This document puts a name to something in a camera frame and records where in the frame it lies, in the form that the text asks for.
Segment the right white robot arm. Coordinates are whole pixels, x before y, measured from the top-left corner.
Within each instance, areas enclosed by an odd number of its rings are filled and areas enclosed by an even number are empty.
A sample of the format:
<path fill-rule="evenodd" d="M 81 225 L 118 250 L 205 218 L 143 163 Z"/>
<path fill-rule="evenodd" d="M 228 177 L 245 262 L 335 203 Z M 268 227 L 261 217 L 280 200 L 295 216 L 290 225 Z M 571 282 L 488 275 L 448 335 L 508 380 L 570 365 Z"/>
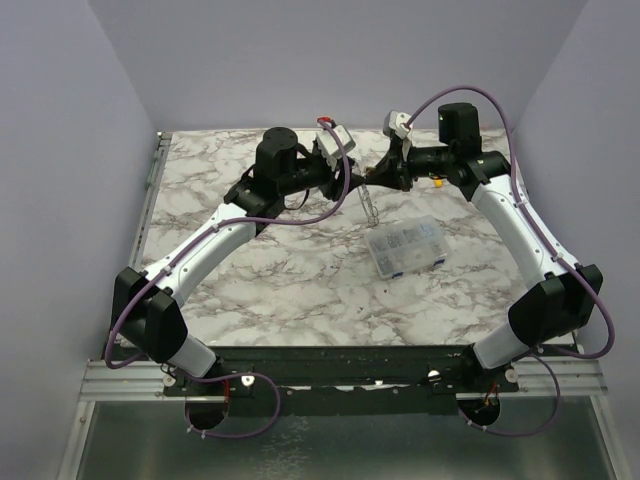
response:
<path fill-rule="evenodd" d="M 366 183 L 408 191 L 421 177 L 446 179 L 493 226 L 527 288 L 502 325 L 465 348 L 459 378 L 467 389 L 483 390 L 494 381 L 495 369 L 587 324 L 592 296 L 603 283 L 601 271 L 582 265 L 529 208 L 505 156 L 483 150 L 475 106 L 439 107 L 436 147 L 414 146 L 408 114 L 395 110 L 385 117 L 383 133 L 389 149 L 366 173 Z"/>

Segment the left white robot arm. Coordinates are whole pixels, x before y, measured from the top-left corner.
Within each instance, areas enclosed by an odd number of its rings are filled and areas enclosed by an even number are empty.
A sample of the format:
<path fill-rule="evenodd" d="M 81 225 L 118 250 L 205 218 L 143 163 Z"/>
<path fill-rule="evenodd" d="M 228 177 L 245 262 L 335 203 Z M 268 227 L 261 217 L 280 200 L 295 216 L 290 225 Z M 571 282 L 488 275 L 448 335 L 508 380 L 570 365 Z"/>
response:
<path fill-rule="evenodd" d="M 362 184 L 348 154 L 355 141 L 348 130 L 327 117 L 311 151 L 285 127 L 267 130 L 255 150 L 254 164 L 223 198 L 212 216 L 186 241 L 143 271 L 124 268 L 116 277 L 108 367 L 115 339 L 122 335 L 141 355 L 186 373 L 195 392 L 206 395 L 220 385 L 216 354 L 188 331 L 181 309 L 195 288 L 231 253 L 268 225 L 283 225 L 285 199 L 319 189 L 336 207 Z"/>

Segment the clear plastic screw box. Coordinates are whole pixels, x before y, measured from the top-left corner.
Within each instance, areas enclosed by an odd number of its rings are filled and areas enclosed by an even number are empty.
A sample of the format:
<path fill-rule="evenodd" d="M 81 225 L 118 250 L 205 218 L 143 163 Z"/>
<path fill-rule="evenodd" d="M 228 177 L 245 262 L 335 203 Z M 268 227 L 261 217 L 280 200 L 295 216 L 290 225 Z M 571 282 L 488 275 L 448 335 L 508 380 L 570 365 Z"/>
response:
<path fill-rule="evenodd" d="M 364 240 L 383 279 L 439 267 L 452 253 L 432 216 L 377 227 L 366 233 Z"/>

